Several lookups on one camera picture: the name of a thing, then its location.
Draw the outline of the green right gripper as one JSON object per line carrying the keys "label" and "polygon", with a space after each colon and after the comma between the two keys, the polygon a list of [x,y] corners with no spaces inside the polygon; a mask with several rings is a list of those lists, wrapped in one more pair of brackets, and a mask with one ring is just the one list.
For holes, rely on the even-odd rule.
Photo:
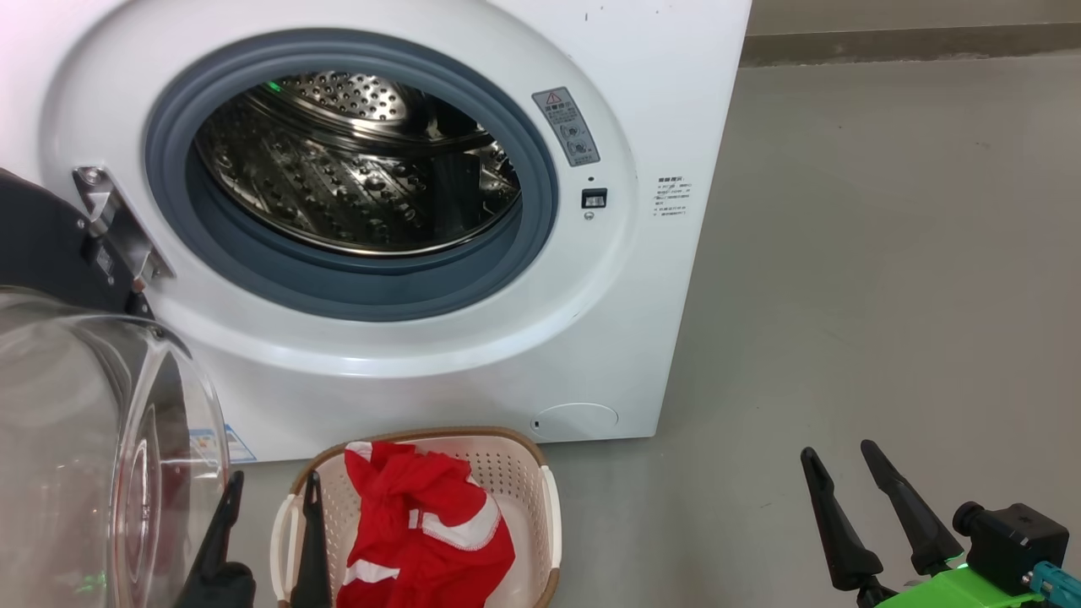
{"label": "green right gripper", "polygon": [[902,591],[877,586],[877,574],[883,573],[882,563],[873,551],[862,544],[860,536],[849,523],[845,512],[835,499],[833,477],[814,448],[803,448],[800,461],[806,477],[808,495],[835,589],[860,591],[857,594],[858,607],[1043,606],[1042,595],[1032,592],[1011,595],[990,584],[970,567],[949,570],[950,561],[963,556],[963,547],[955,536],[889,461],[877,442],[862,440],[860,453],[872,473],[877,488],[888,494],[902,524],[904,536],[912,550],[910,561],[915,566],[915,572],[934,577]]}

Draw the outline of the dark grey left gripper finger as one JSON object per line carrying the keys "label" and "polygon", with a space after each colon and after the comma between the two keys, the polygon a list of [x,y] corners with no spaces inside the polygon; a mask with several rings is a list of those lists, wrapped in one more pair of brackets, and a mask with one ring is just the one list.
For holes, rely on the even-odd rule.
{"label": "dark grey left gripper finger", "polygon": [[318,472],[310,472],[302,495],[305,531],[301,543],[301,566],[292,591],[292,607],[332,607],[329,584],[326,529],[322,500],[322,484]]}
{"label": "dark grey left gripper finger", "polygon": [[238,520],[244,473],[229,475],[206,534],[193,557],[192,569],[175,600],[175,607],[252,607],[256,581],[244,563],[229,561],[231,531]]}

